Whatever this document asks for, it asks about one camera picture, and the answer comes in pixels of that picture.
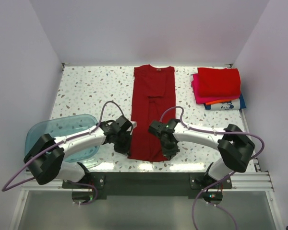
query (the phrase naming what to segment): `translucent blue tub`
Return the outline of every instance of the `translucent blue tub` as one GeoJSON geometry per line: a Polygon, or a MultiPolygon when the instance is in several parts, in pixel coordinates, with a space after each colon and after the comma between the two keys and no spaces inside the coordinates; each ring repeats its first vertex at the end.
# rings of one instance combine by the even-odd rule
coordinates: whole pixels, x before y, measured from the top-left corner
{"type": "MultiPolygon", "coordinates": [[[[49,121],[43,121],[34,125],[28,132],[25,140],[24,155],[26,155],[41,135],[49,133],[52,137],[66,136],[89,129],[97,124],[97,120],[92,115],[83,114],[67,116],[49,121]]],[[[82,150],[69,156],[64,161],[74,162],[88,159],[94,156],[99,146],[82,150]]]]}

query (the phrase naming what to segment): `folded red shirt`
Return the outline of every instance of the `folded red shirt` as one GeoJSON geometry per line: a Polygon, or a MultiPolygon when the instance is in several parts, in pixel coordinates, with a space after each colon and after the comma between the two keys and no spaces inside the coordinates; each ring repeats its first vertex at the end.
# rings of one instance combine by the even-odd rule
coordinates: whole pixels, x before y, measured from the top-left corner
{"type": "Polygon", "coordinates": [[[198,94],[201,97],[240,95],[238,69],[198,68],[198,94]]]}

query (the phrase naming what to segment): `blue cloth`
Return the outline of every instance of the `blue cloth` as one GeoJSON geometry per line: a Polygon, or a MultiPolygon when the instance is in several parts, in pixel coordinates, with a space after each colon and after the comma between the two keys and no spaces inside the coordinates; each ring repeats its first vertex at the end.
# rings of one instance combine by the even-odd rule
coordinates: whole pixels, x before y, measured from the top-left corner
{"type": "Polygon", "coordinates": [[[206,110],[238,110],[246,108],[242,94],[236,100],[211,105],[204,104],[204,106],[206,110]]]}

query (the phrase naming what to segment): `transparent acrylic panel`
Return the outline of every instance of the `transparent acrylic panel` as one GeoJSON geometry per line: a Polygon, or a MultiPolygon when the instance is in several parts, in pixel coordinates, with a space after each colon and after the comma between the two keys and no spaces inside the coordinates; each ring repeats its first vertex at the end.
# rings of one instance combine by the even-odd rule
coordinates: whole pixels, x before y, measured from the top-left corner
{"type": "MultiPolygon", "coordinates": [[[[72,204],[71,192],[30,192],[20,230],[192,230],[187,197],[109,196],[87,206],[72,204]]],[[[221,206],[236,218],[240,230],[275,230],[265,192],[226,192],[221,206]]],[[[196,204],[200,230],[234,230],[222,210],[196,204]]]]}

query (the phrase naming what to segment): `folded red cloth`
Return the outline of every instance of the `folded red cloth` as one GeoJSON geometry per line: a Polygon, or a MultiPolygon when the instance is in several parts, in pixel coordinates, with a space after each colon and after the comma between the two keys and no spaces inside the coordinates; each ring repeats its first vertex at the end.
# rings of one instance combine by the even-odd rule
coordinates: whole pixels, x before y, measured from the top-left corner
{"type": "Polygon", "coordinates": [[[198,94],[201,97],[229,97],[240,95],[238,69],[198,68],[198,94]]]}
{"type": "MultiPolygon", "coordinates": [[[[216,100],[221,100],[224,99],[225,97],[201,97],[198,94],[198,74],[194,73],[193,74],[193,81],[192,81],[192,87],[193,87],[193,92],[194,92],[194,96],[195,96],[195,101],[197,104],[204,104],[204,103],[209,103],[209,102],[213,102],[216,100]]],[[[226,97],[226,101],[231,101],[232,99],[237,99],[239,98],[239,95],[235,95],[235,96],[228,96],[226,97]]]]}

